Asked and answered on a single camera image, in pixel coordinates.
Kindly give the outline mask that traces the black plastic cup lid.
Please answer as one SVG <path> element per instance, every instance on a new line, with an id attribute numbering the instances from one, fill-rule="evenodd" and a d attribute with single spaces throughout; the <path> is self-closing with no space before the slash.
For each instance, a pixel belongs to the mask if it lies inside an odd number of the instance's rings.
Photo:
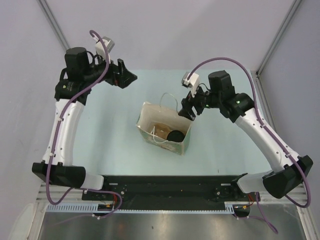
<path id="1" fill-rule="evenodd" d="M 168 135 L 166 140 L 175 143 L 181 143 L 185 139 L 185 134 L 179 130 L 173 130 Z"/>

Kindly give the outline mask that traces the green illustrated paper bag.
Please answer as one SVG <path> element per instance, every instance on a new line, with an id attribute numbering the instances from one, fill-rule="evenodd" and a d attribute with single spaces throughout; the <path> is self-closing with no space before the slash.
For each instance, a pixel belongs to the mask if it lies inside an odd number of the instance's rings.
<path id="1" fill-rule="evenodd" d="M 172 109 L 162 100 L 142 104 L 136 127 L 147 143 L 183 156 L 189 147 L 192 121 L 178 115 L 178 102 Z"/>

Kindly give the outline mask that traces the brown cardboard cup carrier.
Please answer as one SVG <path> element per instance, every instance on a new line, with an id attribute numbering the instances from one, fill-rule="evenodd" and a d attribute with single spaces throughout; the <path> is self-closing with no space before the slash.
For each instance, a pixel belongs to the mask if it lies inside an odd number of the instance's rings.
<path id="1" fill-rule="evenodd" d="M 155 123 L 152 127 L 151 127 L 151 134 L 166 140 L 168 134 L 171 132 L 171 128 L 163 123 Z"/>

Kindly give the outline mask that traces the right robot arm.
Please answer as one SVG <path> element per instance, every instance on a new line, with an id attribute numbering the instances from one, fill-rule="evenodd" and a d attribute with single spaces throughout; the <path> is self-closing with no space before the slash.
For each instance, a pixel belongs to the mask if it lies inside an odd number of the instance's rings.
<path id="1" fill-rule="evenodd" d="M 253 99 L 246 93 L 236 93 L 231 76 L 224 70 L 208 75 L 210 88 L 203 91 L 199 75 L 187 72 L 181 81 L 189 88 L 181 101 L 178 115 L 194 121 L 204 109 L 219 109 L 220 113 L 241 128 L 267 159 L 271 170 L 256 174 L 243 174 L 230 188 L 231 196 L 242 201 L 251 192 L 267 191 L 281 199 L 303 182 L 301 174 L 308 175 L 312 159 L 292 150 L 271 126 L 260 117 Z"/>

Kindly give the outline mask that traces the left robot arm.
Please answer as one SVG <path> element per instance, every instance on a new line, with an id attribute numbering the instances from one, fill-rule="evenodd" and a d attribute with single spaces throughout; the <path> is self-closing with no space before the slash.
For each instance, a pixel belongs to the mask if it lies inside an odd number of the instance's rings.
<path id="1" fill-rule="evenodd" d="M 89 173 L 83 166 L 73 165 L 73 148 L 78 123 L 94 82 L 107 82 L 124 89 L 137 76 L 130 72 L 122 59 L 106 61 L 97 54 L 98 63 L 90 62 L 90 52 L 84 47 L 66 51 L 66 67 L 55 86 L 55 117 L 48 147 L 41 162 L 32 165 L 32 172 L 42 181 L 56 186 L 93 189 L 100 200 L 110 196 L 111 188 L 104 177 Z"/>

